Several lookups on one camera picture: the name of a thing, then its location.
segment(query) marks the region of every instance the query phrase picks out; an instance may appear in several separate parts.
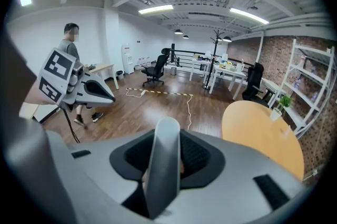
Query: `white robot part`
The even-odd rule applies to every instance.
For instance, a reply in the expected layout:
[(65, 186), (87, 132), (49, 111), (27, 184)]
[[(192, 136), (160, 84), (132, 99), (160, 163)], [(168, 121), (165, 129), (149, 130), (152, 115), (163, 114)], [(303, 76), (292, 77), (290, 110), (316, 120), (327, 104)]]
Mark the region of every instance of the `white robot part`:
[(38, 85), (55, 104), (69, 111), (77, 105), (108, 106), (116, 100), (102, 78), (86, 71), (75, 57), (56, 48), (40, 70)]

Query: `office chair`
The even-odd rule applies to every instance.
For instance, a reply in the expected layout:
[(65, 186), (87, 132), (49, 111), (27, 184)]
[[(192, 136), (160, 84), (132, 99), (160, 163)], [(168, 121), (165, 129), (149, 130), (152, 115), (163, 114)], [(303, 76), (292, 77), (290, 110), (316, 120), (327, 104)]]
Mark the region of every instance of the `office chair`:
[(242, 93), (242, 98), (269, 108), (264, 100), (256, 96), (259, 92), (263, 93), (263, 91), (260, 90), (263, 71), (264, 68), (260, 63), (255, 63), (254, 67), (248, 68), (247, 89)]
[(162, 82), (162, 85), (164, 85), (164, 81), (159, 80), (160, 77), (164, 75), (164, 65), (167, 62), (168, 56), (170, 54), (170, 48), (163, 48), (162, 54), (157, 59), (156, 65), (154, 67), (145, 67), (145, 69), (142, 70), (142, 73), (146, 74), (148, 77), (147, 81), (143, 83), (143, 87), (146, 83), (153, 82), (153, 87), (155, 87), (155, 81)]

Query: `desk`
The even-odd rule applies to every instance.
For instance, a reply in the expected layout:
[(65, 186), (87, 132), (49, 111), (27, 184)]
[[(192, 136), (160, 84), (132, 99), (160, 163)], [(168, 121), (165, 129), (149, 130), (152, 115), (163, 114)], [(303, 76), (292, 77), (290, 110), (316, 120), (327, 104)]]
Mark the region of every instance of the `desk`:
[(211, 89), (210, 89), (210, 94), (212, 94), (212, 91), (213, 91), (213, 87), (214, 87), (214, 84), (215, 84), (215, 80), (216, 80), (216, 76), (218, 73), (225, 73), (225, 74), (229, 74), (229, 75), (232, 75), (233, 78), (232, 78), (232, 81), (230, 83), (230, 86), (228, 87), (228, 90), (231, 92), (232, 91), (232, 88), (233, 88), (233, 85), (234, 85), (234, 82), (235, 82), (235, 79), (237, 77), (241, 77), (241, 81), (239, 83), (239, 86), (237, 87), (237, 90), (234, 94), (234, 97), (233, 97), (233, 100), (236, 99), (240, 89), (241, 89), (241, 86), (242, 86), (242, 83), (244, 81), (244, 78), (246, 77), (246, 75), (243, 73), (243, 72), (240, 72), (240, 71), (232, 71), (232, 70), (227, 70), (227, 69), (224, 69), (224, 68), (219, 68), (219, 65), (214, 65), (214, 71), (213, 71), (213, 76), (212, 76), (212, 86), (211, 86)]
[(273, 92), (273, 95), (272, 97), (270, 98), (269, 102), (268, 102), (268, 105), (270, 107), (270, 105), (273, 103), (273, 100), (274, 98), (276, 97), (276, 93), (279, 91), (283, 94), (285, 94), (285, 91), (276, 83), (268, 80), (268, 79), (265, 79), (265, 78), (262, 78), (261, 79), (261, 83), (264, 84), (264, 86), (271, 92)]
[(94, 73), (98, 73), (98, 76), (100, 78), (102, 78), (101, 76), (101, 71), (103, 70), (106, 70), (106, 69), (109, 69), (111, 68), (111, 71), (112, 71), (112, 77), (114, 78), (114, 82), (115, 82), (115, 86), (116, 86), (116, 89), (119, 89), (118, 87), (118, 83), (117, 83), (117, 78), (116, 78), (116, 72), (114, 70), (114, 65), (113, 64), (104, 64), (104, 63), (99, 63), (96, 65), (96, 68), (95, 69), (92, 69), (90, 70), (89, 72), (94, 74)]
[(303, 154), (295, 134), (283, 118), (270, 119), (271, 110), (253, 101), (230, 104), (222, 117), (222, 138), (248, 146), (270, 157), (283, 168), (303, 179)]
[(193, 75), (194, 64), (197, 64), (197, 63), (207, 65), (206, 70), (204, 69), (204, 81), (203, 81), (203, 84), (205, 84), (206, 76), (207, 76), (207, 73), (209, 72), (209, 68), (210, 68), (211, 62), (209, 62), (209, 61), (207, 61), (207, 60), (196, 60), (195, 58), (193, 58), (193, 59), (192, 59), (191, 74), (190, 74), (190, 81), (191, 81), (192, 75)]
[(32, 119), (37, 109), (38, 104), (22, 103), (19, 111), (19, 117)]

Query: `man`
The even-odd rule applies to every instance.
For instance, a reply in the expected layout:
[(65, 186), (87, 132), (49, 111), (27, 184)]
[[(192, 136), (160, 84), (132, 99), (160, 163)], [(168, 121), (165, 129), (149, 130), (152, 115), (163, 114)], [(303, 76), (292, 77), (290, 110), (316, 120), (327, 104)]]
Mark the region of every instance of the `man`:
[[(78, 38), (78, 34), (80, 31), (80, 27), (76, 25), (75, 23), (68, 23), (64, 27), (64, 36), (63, 40), (61, 41), (60, 45), (58, 46), (59, 50), (64, 51), (65, 53), (72, 55), (76, 58), (77, 61), (80, 61), (80, 56), (78, 55), (77, 48), (75, 44), (73, 43)], [(82, 109), (83, 105), (79, 105), (76, 108), (76, 119), (74, 120), (77, 124), (85, 127), (85, 124), (83, 122), (82, 118)], [(100, 117), (103, 116), (103, 113), (96, 113), (95, 109), (92, 109), (92, 120), (93, 122), (96, 122)]]

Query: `white wall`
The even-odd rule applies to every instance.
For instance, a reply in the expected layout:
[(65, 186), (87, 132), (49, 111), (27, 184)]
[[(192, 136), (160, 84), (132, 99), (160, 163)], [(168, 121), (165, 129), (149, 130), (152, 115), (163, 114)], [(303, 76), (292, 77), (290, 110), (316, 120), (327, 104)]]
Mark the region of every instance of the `white wall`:
[[(215, 33), (212, 31), (191, 32), (188, 28), (181, 28), (184, 34), (174, 34), (175, 49), (189, 50), (205, 53), (207, 50), (214, 52), (214, 44), (211, 38), (215, 39)], [(189, 39), (183, 39), (184, 35), (188, 35)], [(222, 55), (227, 51), (227, 43), (219, 42), (216, 54)]]
[(19, 0), (14, 0), (9, 9), (9, 16), (11, 19), (15, 19), (20, 16), (55, 7), (86, 6), (103, 8), (103, 1), (104, 0), (67, 0), (65, 4), (61, 4), (60, 0), (32, 0), (33, 3), (31, 5), (21, 6)]
[[(63, 37), (66, 23), (77, 23), (80, 38), (76, 47), (83, 64), (104, 62), (102, 34), (103, 9), (90, 7), (64, 7), (39, 11), (17, 18), (7, 24), (16, 47), (27, 60), (28, 67), (38, 76), (39, 70), (53, 47)], [(40, 105), (36, 119), (41, 120), (56, 106)]]
[(141, 57), (157, 60), (163, 48), (171, 48), (174, 34), (164, 26), (126, 13), (120, 13), (119, 26), (122, 43), (129, 44), (134, 65)]

